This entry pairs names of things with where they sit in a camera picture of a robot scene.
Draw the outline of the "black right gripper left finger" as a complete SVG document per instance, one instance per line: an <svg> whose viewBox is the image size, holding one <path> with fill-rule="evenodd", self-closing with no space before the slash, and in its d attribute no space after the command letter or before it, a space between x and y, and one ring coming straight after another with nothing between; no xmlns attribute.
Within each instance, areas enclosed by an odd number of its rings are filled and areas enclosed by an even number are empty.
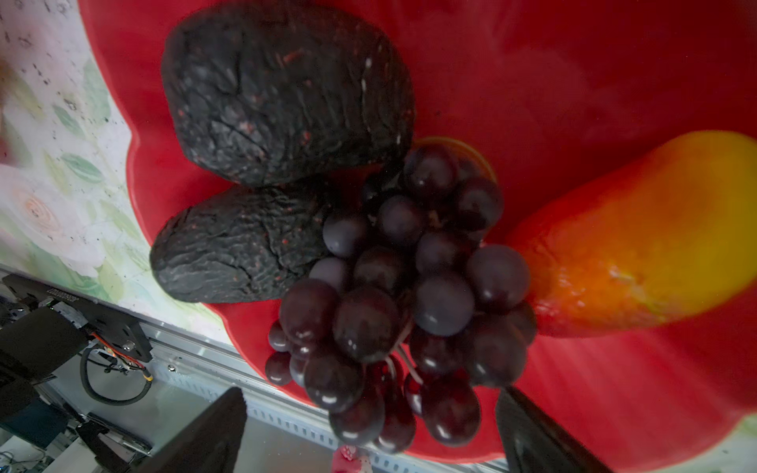
<svg viewBox="0 0 757 473"><path fill-rule="evenodd" d="M232 387L136 472L232 473L247 419L244 394Z"/></svg>

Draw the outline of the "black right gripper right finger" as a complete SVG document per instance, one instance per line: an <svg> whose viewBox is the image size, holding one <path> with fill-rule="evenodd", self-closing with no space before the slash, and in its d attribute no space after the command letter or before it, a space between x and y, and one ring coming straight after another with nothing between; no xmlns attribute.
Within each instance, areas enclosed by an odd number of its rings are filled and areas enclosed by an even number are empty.
<svg viewBox="0 0 757 473"><path fill-rule="evenodd" d="M511 472L612 472L514 386L500 391L495 418Z"/></svg>

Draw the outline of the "dark purple grape bunch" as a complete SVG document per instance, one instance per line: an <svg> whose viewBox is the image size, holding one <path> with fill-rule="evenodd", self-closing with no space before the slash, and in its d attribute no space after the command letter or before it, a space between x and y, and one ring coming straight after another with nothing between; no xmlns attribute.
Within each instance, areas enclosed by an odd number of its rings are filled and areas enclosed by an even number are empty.
<svg viewBox="0 0 757 473"><path fill-rule="evenodd" d="M503 208L495 181L449 142L369 175L360 211L326 220L326 256L283 296L267 380L303 388L350 445L402 453L420 429L444 447L471 443L476 388L513 385L537 333L526 261L482 240Z"/></svg>

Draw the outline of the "orange fruit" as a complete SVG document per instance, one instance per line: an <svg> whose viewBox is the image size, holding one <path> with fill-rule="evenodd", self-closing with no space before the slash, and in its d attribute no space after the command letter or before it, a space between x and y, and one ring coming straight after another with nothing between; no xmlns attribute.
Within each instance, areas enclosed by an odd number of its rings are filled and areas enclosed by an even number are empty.
<svg viewBox="0 0 757 473"><path fill-rule="evenodd" d="M509 234L541 333L585 337L695 317L756 279L756 142L679 136L545 205Z"/></svg>

